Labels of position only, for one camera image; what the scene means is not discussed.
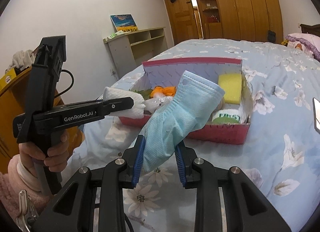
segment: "silver bolt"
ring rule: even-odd
[[[198,164],[198,165],[201,165],[204,163],[204,160],[202,158],[196,158],[195,160],[195,163]]]
[[[232,171],[234,174],[238,174],[241,170],[240,170],[239,167],[233,166],[233,167],[231,168],[231,171]]]
[[[79,169],[79,173],[81,173],[81,174],[85,174],[86,172],[88,171],[88,168],[87,167],[80,167],[80,169]]]
[[[115,162],[116,162],[117,165],[122,165],[122,164],[124,164],[124,159],[118,158],[118,159],[116,159]]]

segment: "open box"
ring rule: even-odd
[[[211,124],[211,117],[200,130],[190,132],[187,138],[226,144],[243,144],[247,136],[253,109],[252,93],[242,73],[242,60],[234,58],[173,58],[143,62],[145,74],[130,90],[147,90],[156,86],[178,86],[185,70],[218,83],[219,75],[226,73],[242,74],[241,105],[245,122],[243,124]],[[151,115],[143,119],[119,117],[120,121],[132,127],[143,127]]]

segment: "light blue face mask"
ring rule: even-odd
[[[172,102],[157,109],[140,132],[146,138],[143,170],[159,167],[189,132],[203,128],[224,93],[217,84],[185,71]]]

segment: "bedspread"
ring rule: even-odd
[[[320,134],[312,108],[312,98],[320,99],[320,63],[297,49],[225,39],[184,41],[152,60],[199,56],[242,59],[254,109],[244,145],[185,139],[186,146],[216,167],[240,167],[299,231],[320,201]],[[112,87],[128,90],[143,73],[139,66]],[[74,150],[65,177],[120,157],[139,131],[110,116],[86,124],[86,140]],[[195,203],[196,190],[182,187],[174,156],[134,190],[124,190],[124,210],[136,232],[193,231]]]

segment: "headboard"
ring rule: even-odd
[[[313,34],[316,36],[320,36],[320,24],[314,26],[308,26],[301,24],[301,31],[304,34]]]

